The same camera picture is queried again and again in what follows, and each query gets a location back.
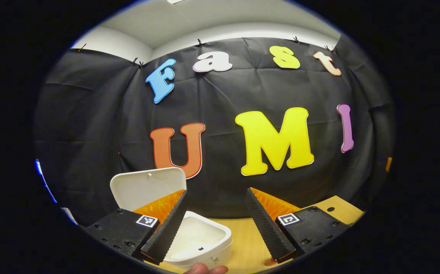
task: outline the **black backdrop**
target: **black backdrop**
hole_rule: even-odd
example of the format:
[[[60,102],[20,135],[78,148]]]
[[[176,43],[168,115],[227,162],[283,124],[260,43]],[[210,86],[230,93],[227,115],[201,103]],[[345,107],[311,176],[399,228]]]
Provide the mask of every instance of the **black backdrop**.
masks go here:
[[[269,48],[286,46],[298,69],[279,68]],[[197,73],[197,56],[227,52],[233,68]],[[333,76],[313,57],[321,51],[342,76]],[[145,78],[169,58],[174,90],[159,104]],[[349,104],[354,148],[342,154],[339,104]],[[235,117],[261,111],[280,130],[288,108],[303,107],[314,163],[286,165],[245,177],[245,137]],[[35,145],[44,177],[61,207],[87,226],[117,208],[110,179],[121,172],[155,169],[152,130],[171,127],[173,163],[187,161],[188,123],[204,123],[203,165],[188,179],[188,210],[206,217],[248,217],[245,191],[255,187],[303,207],[333,195],[362,210],[384,182],[394,147],[394,106],[383,78],[346,36],[335,52],[277,38],[208,42],[138,65],[92,50],[69,50],[49,74],[35,113]],[[269,163],[263,155],[263,162]]]

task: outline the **container lid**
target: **container lid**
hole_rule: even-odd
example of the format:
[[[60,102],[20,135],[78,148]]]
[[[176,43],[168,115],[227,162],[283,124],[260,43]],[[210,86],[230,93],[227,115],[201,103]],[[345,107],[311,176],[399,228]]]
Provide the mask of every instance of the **container lid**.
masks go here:
[[[120,173],[112,178],[110,188],[118,206],[133,211],[186,189],[186,174],[178,167]]]

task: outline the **letter f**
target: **letter f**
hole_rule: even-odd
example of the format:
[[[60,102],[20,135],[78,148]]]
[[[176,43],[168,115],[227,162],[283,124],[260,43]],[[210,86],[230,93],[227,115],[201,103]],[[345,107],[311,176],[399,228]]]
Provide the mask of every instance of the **letter f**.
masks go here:
[[[169,68],[176,63],[174,59],[167,59],[162,65],[160,65],[154,72],[152,72],[146,79],[146,83],[150,83],[152,90],[154,90],[154,103],[160,102],[166,95],[173,91],[174,84],[166,83],[166,79],[172,80],[174,78],[173,69]]]

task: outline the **table surface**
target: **table surface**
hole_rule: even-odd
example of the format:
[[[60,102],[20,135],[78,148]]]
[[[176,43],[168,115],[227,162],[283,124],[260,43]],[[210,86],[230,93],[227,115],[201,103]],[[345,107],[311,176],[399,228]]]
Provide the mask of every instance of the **table surface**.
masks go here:
[[[354,224],[363,215],[361,210],[347,203],[338,196],[333,196],[325,201],[316,203],[314,206],[319,207],[340,222],[348,225]],[[327,209],[331,207],[335,209],[328,212]],[[267,260],[270,260],[271,256],[252,218],[210,218],[210,220],[222,224],[232,231],[232,258],[230,262],[226,264],[229,269],[228,274],[253,274],[291,261],[288,260],[274,266],[265,266],[265,263]],[[159,266],[154,264],[151,265],[178,274],[185,272],[179,267],[164,262]]]

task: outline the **yellow letter m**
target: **yellow letter m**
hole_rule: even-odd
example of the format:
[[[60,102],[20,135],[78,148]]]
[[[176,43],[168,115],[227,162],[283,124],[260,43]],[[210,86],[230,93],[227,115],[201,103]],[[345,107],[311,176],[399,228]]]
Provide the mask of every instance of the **yellow letter m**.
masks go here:
[[[314,156],[310,151],[307,128],[308,111],[301,107],[290,108],[284,114],[281,131],[277,130],[260,111],[250,111],[237,115],[235,123],[244,128],[246,165],[242,167],[245,176],[267,172],[267,164],[262,162],[264,151],[275,170],[281,169],[288,149],[291,156],[288,168],[310,165]]]

